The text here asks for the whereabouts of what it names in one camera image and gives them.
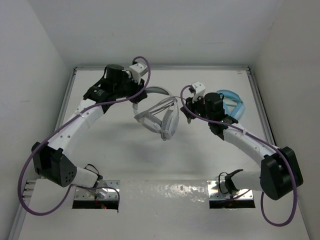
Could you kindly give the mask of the white grey headphones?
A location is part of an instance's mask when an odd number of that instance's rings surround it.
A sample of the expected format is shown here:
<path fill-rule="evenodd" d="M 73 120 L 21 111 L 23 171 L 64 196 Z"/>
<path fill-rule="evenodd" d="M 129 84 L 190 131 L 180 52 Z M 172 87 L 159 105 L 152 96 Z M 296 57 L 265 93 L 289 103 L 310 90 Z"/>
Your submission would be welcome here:
<path fill-rule="evenodd" d="M 168 97 L 142 112 L 138 112 L 138 104 L 133 103 L 134 119 L 149 131 L 159 134 L 163 141 L 170 140 L 177 130 L 180 119 L 178 99 L 169 90 L 160 86 L 147 87 L 145 92 Z"/>

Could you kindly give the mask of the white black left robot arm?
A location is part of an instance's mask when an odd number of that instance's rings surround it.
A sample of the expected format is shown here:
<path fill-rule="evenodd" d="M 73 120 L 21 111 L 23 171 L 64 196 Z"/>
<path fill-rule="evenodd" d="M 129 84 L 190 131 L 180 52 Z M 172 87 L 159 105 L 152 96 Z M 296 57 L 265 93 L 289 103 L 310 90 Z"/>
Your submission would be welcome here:
<path fill-rule="evenodd" d="M 101 79 L 83 95 L 66 126 L 44 143 L 33 145 L 35 172 L 63 188 L 69 185 L 95 187 L 101 176 L 75 166 L 71 162 L 73 149 L 83 134 L 115 101 L 129 99 L 135 103 L 146 98 L 146 93 L 142 91 L 145 86 L 142 77 L 148 71 L 148 66 L 142 62 L 133 62 L 127 69 L 117 64 L 107 65 Z"/>

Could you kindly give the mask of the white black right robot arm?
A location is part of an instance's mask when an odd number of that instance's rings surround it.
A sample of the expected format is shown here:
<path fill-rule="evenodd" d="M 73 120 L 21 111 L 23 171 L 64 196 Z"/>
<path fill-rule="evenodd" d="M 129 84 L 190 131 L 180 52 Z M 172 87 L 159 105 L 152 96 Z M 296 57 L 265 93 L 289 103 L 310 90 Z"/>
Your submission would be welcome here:
<path fill-rule="evenodd" d="M 189 121 L 198 118 L 208 123 L 210 131 L 240 149 L 260 168 L 253 178 L 258 188 L 272 200 L 279 200 L 304 183 L 293 149 L 269 145 L 245 131 L 237 118 L 226 113 L 220 93 L 210 92 L 197 99 L 188 97 L 181 111 Z"/>

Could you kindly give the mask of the light blue headphones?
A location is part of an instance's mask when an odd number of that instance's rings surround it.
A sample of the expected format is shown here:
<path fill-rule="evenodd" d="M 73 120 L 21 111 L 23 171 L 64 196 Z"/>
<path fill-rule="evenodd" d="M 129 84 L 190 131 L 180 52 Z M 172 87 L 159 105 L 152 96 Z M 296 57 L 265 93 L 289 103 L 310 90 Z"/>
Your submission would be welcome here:
<path fill-rule="evenodd" d="M 227 115 L 240 120 L 245 113 L 245 104 L 238 94 L 233 91 L 221 89 L 217 93 L 223 100 L 223 108 Z"/>

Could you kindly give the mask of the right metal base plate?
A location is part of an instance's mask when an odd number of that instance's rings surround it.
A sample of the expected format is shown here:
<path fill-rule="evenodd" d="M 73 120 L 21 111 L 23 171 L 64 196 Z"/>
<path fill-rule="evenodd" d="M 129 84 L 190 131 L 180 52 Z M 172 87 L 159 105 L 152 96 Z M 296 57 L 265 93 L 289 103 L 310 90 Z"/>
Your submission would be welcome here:
<path fill-rule="evenodd" d="M 207 192 L 210 201 L 225 200 L 253 200 L 253 191 L 249 189 L 240 189 L 230 194 L 227 192 L 224 180 L 207 180 Z"/>

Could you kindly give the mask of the metal base plate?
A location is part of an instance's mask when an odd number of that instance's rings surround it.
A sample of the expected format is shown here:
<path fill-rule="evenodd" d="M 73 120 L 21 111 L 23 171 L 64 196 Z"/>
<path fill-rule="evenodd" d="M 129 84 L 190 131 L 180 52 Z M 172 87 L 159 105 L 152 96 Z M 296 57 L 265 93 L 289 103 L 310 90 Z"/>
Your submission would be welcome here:
<path fill-rule="evenodd" d="M 76 201 L 93 201 L 94 198 L 100 201 L 117 201 L 120 192 L 120 180 L 101 180 L 96 190 L 87 190 L 76 187 L 74 193 L 74 200 Z"/>
<path fill-rule="evenodd" d="M 230 194 L 227 192 L 224 180 L 207 180 L 207 192 L 210 201 L 225 200 L 253 200 L 253 191 L 249 189 L 240 189 Z"/>

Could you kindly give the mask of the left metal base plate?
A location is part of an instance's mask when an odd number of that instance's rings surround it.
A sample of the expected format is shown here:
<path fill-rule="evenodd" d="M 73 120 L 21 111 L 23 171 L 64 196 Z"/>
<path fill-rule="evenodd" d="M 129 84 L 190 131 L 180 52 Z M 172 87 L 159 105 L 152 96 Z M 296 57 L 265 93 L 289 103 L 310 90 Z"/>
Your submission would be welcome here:
<path fill-rule="evenodd" d="M 94 198 L 100 201 L 117 201 L 120 192 L 120 180 L 101 180 L 96 190 L 87 190 L 76 187 L 74 193 L 74 200 L 76 201 L 93 201 Z"/>

